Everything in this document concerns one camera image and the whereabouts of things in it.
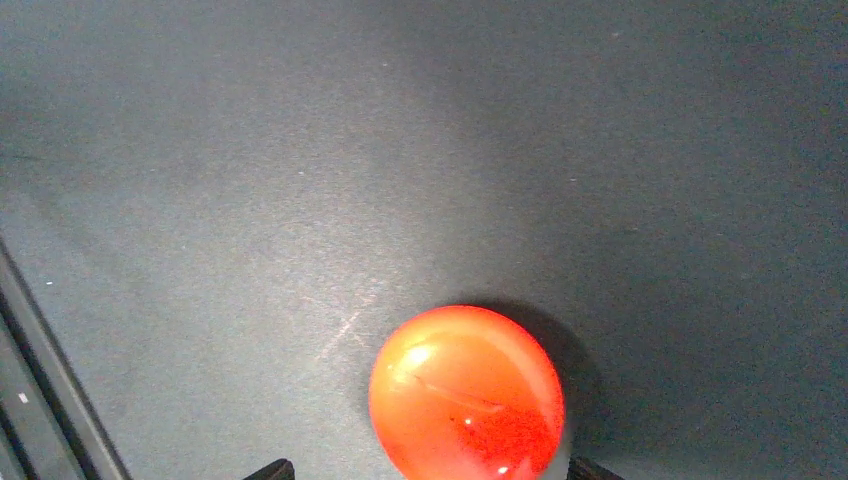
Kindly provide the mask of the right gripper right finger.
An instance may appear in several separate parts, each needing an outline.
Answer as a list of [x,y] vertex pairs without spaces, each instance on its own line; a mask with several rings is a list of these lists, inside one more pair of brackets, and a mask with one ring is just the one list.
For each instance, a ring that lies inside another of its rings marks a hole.
[[567,480],[623,480],[623,478],[585,457],[571,457]]

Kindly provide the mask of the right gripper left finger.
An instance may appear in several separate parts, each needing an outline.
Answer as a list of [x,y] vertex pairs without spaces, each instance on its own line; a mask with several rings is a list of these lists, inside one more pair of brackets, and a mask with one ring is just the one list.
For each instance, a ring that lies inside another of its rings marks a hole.
[[244,480],[295,480],[294,465],[290,460],[280,458],[248,475]]

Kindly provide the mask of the orange round case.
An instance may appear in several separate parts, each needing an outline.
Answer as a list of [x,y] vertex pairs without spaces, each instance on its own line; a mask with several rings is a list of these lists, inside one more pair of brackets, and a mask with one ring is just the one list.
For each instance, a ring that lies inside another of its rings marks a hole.
[[426,311],[388,337],[368,411],[406,479],[540,479],[566,424],[544,348],[509,317],[471,305]]

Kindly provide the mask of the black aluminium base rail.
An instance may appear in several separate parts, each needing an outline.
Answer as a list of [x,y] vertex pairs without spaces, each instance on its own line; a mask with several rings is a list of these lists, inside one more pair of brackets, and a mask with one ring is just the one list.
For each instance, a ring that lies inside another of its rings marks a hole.
[[130,476],[6,246],[1,248],[1,476]]

